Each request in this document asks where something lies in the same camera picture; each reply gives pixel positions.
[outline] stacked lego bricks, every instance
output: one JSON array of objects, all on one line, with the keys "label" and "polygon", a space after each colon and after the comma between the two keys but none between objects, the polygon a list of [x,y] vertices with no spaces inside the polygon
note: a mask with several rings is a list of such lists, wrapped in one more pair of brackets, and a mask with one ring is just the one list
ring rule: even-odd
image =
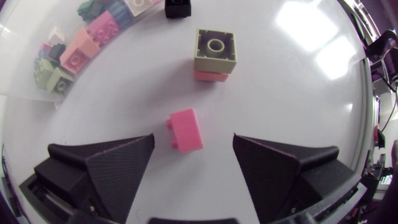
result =
[{"label": "stacked lego bricks", "polygon": [[236,65],[234,34],[214,30],[197,31],[195,68],[197,80],[225,82]]}]

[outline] salmon lego brick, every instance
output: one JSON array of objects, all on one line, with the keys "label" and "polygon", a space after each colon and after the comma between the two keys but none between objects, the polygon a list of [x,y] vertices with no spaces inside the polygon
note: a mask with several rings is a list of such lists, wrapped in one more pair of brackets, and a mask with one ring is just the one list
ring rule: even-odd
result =
[{"label": "salmon lego brick", "polygon": [[88,35],[85,28],[81,28],[75,35],[77,48],[89,58],[93,58],[101,50],[98,43]]},{"label": "salmon lego brick", "polygon": [[87,33],[102,46],[119,33],[119,26],[113,16],[105,11],[88,26]]},{"label": "salmon lego brick", "polygon": [[61,66],[77,74],[88,62],[88,57],[81,52],[75,41],[70,43],[60,57]]},{"label": "salmon lego brick", "polygon": [[171,145],[180,153],[203,149],[203,141],[194,109],[170,114],[170,119],[166,121],[166,124],[167,128],[174,132]]},{"label": "salmon lego brick", "polygon": [[193,71],[193,77],[201,81],[225,82],[228,76],[225,73]]}]

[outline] white surface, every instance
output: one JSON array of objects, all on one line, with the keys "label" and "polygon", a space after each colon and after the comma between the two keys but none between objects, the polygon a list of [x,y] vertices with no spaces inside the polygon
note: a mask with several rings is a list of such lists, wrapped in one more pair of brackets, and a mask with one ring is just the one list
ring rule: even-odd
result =
[{"label": "white surface", "polygon": [[[58,111],[50,103],[10,100],[5,143],[14,185],[48,157],[49,143],[89,144],[154,133],[156,148],[128,223],[235,217],[255,224],[232,148],[234,133],[301,146],[336,145],[339,160],[355,166],[363,128],[361,42],[336,1],[299,2],[337,28],[330,40],[313,41],[308,49],[310,44],[300,45],[294,33],[302,35],[300,40],[318,40],[330,27],[297,24],[303,32],[319,30],[306,34],[279,26],[276,18],[291,2],[192,1],[192,17],[167,20],[160,10],[115,38],[83,71]],[[294,15],[292,21],[302,16]],[[59,16],[77,17],[75,11]],[[192,78],[197,28],[235,33],[238,64],[226,83]],[[331,45],[341,50],[330,50]],[[337,77],[331,76],[331,65]],[[205,148],[180,155],[169,144],[165,120],[187,108],[197,111]],[[33,223],[42,223],[17,193]]]}]

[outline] black 3d-printed part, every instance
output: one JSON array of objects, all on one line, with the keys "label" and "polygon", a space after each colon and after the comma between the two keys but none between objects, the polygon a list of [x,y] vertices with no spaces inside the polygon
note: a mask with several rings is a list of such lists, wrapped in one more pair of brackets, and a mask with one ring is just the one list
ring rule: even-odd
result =
[{"label": "black 3d-printed part", "polygon": [[49,153],[68,164],[85,167],[111,219],[125,223],[154,148],[151,134],[85,146],[51,144]]},{"label": "black 3d-printed part", "polygon": [[148,224],[239,224],[234,218],[225,220],[211,220],[211,221],[177,221],[164,220],[159,218],[151,218]]},{"label": "black 3d-printed part", "polygon": [[338,148],[307,148],[234,136],[233,148],[260,223],[275,219],[300,172],[337,158]]}]

